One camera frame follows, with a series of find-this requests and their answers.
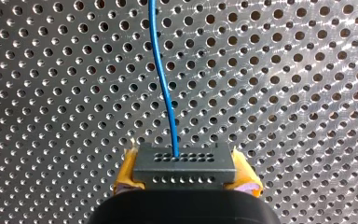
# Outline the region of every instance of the perforated metal sheet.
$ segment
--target perforated metal sheet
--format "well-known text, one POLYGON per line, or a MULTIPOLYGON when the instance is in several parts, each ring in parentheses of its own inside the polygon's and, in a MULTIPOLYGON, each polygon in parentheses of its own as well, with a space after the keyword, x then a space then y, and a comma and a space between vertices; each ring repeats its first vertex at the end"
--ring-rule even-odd
MULTIPOLYGON (((0 223, 86 223, 170 144, 146 0, 0 0, 0 223)), ((249 157, 282 223, 358 223, 358 1, 162 0, 180 144, 249 157)))

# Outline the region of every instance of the blue wire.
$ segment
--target blue wire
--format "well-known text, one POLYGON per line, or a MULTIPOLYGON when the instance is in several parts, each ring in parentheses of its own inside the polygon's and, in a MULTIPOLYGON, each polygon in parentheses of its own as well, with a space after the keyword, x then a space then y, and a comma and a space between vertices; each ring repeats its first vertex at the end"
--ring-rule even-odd
POLYGON ((156 25, 156 0, 149 0, 149 20, 150 20, 150 38, 152 42, 153 54, 155 58, 156 68, 159 76, 159 84, 162 88, 162 94, 164 96, 165 105, 168 111, 168 120, 170 122, 171 139, 172 139, 172 154, 174 157, 179 156, 178 145, 178 133, 176 131, 175 124, 175 112, 172 108, 170 91, 168 90, 167 79, 164 74, 164 68, 162 66, 161 57, 159 55, 158 37, 157 37, 157 25, 156 25))

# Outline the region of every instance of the hole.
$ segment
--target hole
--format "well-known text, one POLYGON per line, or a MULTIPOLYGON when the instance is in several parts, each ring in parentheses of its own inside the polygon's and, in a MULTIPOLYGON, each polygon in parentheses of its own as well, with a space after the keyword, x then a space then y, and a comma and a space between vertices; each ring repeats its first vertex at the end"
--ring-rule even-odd
POLYGON ((43 7, 42 6, 40 6, 38 4, 34 5, 34 13, 41 14, 42 12, 43 12, 43 7))
POLYGON ((325 39, 327 37, 327 32, 325 30, 321 30, 318 32, 318 38, 325 39))
POLYGON ((274 18, 275 19, 280 19, 283 17, 283 11, 280 9, 277 9, 274 11, 274 18))
POLYGON ((193 24, 193 18, 192 17, 185 17, 185 25, 190 26, 193 24))
POLYGON ((349 30, 349 29, 342 29, 340 32, 339 32, 339 35, 341 36, 341 37, 348 37, 348 36, 350 36, 350 34, 351 34, 351 31, 349 30))
POLYGON ((104 2, 104 0, 95 0, 94 5, 98 9, 103 9, 105 6, 105 2, 104 2))
POLYGON ((22 7, 18 7, 18 6, 13 7, 13 13, 16 16, 22 15, 22 7))
POLYGON ((62 12, 63 11, 63 5, 61 3, 55 3, 53 6, 54 11, 56 12, 62 12))
POLYGON ((172 25, 171 19, 169 19, 169 18, 164 18, 164 19, 162 20, 162 25, 163 25, 165 28, 170 27, 170 26, 172 25))
POLYGON ((238 15, 237 15, 236 13, 234 13, 234 12, 232 12, 232 13, 230 13, 230 14, 228 15, 228 20, 229 20, 230 22, 236 22, 237 19, 238 19, 238 15))
POLYGON ((128 30, 130 29, 130 24, 127 21, 120 22, 120 29, 121 30, 128 30))
POLYGON ((228 44, 231 45, 231 46, 236 45, 237 42, 238 42, 238 39, 237 39, 237 37, 234 36, 234 35, 228 38, 228 44))
POLYGON ((89 27, 88 25, 86 25, 85 23, 81 23, 79 26, 78 26, 78 31, 82 34, 85 34, 87 31, 89 30, 89 27))
POLYGON ((352 5, 346 5, 344 8, 342 8, 342 11, 345 14, 351 14, 353 12, 353 6, 352 5))
POLYGON ((321 9, 319 10, 319 13, 322 16, 327 16, 330 13, 330 7, 321 7, 321 9))
POLYGON ((213 37, 210 37, 207 39, 206 43, 207 43, 208 47, 213 47, 216 44, 216 40, 214 40, 213 37))
POLYGON ((214 23, 214 15, 208 15, 208 16, 206 17, 206 22, 207 22, 208 24, 213 24, 213 23, 214 23))
POLYGON ((272 40, 275 41, 275 42, 279 42, 282 40, 282 35, 280 33, 275 33, 273 36, 272 36, 272 40))
POLYGON ((307 15, 307 10, 305 8, 301 7, 297 10, 296 15, 298 17, 305 17, 305 15, 307 15))
POLYGON ((126 0, 116 0, 116 4, 118 7, 124 7, 127 5, 127 1, 126 0))
POLYGON ((106 32, 107 30, 109 30, 109 25, 105 21, 103 21, 100 23, 99 28, 101 32, 106 32))
POLYGON ((258 11, 253 11, 251 14, 251 19, 254 21, 258 21, 260 19, 260 12, 258 11))
POLYGON ((260 37, 258 35, 252 35, 251 36, 251 42, 252 43, 258 43, 258 41, 260 41, 260 37))
POLYGON ((302 39, 304 39, 304 37, 305 37, 305 34, 303 32, 297 32, 295 34, 295 39, 296 40, 302 40, 302 39))

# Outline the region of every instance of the yellow component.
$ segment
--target yellow component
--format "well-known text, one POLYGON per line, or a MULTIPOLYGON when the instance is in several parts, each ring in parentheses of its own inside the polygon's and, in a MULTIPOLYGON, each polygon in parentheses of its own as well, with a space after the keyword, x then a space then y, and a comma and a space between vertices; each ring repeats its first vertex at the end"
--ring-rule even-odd
POLYGON ((258 198, 260 196, 261 191, 263 190, 263 184, 261 183, 260 178, 249 165, 243 153, 239 152, 237 149, 234 149, 231 155, 232 160, 234 160, 234 165, 235 169, 237 169, 237 173, 235 175, 234 183, 226 184, 225 189, 235 189, 243 184, 254 183, 258 185, 259 189, 254 189, 252 193, 256 198, 258 198))
MULTIPOLYGON (((137 148, 132 148, 126 151, 125 160, 121 166, 117 180, 114 184, 114 194, 117 194, 117 188, 122 187, 128 189, 145 189, 144 183, 132 181, 132 170, 137 154, 137 148)), ((261 191, 263 190, 263 184, 261 183, 260 178, 256 175, 255 171, 247 162, 243 153, 239 152, 237 149, 234 149, 232 152, 232 159, 237 170, 235 182, 232 184, 226 184, 225 189, 235 189, 244 184, 257 184, 258 189, 253 189, 252 193, 255 197, 259 197, 261 191)))
POLYGON ((132 181, 132 170, 135 165, 136 155, 138 154, 137 148, 126 150, 123 165, 118 173, 116 182, 113 187, 114 194, 117 194, 118 186, 128 186, 138 189, 145 189, 145 184, 141 182, 132 181))

